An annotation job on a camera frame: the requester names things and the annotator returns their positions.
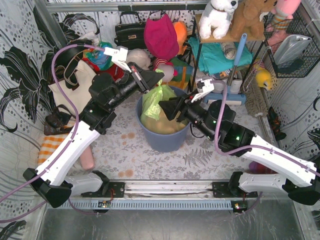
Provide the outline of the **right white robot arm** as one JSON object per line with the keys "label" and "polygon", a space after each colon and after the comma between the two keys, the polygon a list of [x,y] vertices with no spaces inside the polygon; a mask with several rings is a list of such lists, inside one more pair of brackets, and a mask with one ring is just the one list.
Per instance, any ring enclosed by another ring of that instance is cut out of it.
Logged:
{"label": "right white robot arm", "polygon": [[169,120],[188,120],[214,142],[217,153],[248,159],[273,171],[269,174],[234,172],[228,182],[231,194],[284,193],[291,200],[308,206],[319,201],[320,161],[295,157],[235,123],[236,112],[222,100],[204,109],[198,101],[179,96],[160,101],[159,106]]}

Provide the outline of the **green plastic trash bag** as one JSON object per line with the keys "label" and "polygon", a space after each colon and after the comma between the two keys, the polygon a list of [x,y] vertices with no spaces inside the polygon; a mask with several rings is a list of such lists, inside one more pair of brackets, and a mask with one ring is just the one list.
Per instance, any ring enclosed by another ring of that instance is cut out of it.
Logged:
{"label": "green plastic trash bag", "polygon": [[149,131],[169,135],[183,130],[188,122],[183,120],[177,122],[178,114],[173,120],[168,120],[165,112],[159,105],[160,101],[167,101],[169,98],[176,97],[173,89],[166,83],[163,84],[163,79],[159,80],[156,86],[148,93],[142,96],[142,110],[140,115],[140,122]]}

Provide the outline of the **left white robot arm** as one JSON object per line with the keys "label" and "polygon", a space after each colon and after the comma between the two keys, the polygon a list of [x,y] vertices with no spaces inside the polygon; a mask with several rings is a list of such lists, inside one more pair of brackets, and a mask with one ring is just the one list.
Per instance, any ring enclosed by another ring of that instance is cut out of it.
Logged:
{"label": "left white robot arm", "polygon": [[110,180],[98,170],[76,177],[67,173],[84,150],[106,134],[117,116],[117,106],[136,91],[147,93],[164,77],[163,72],[144,70],[133,62],[128,66],[117,81],[108,73],[97,74],[92,79],[88,89],[91,99],[80,113],[79,123],[45,162],[24,171],[23,177],[32,189],[53,208],[60,207],[71,196],[106,196],[111,192]]}

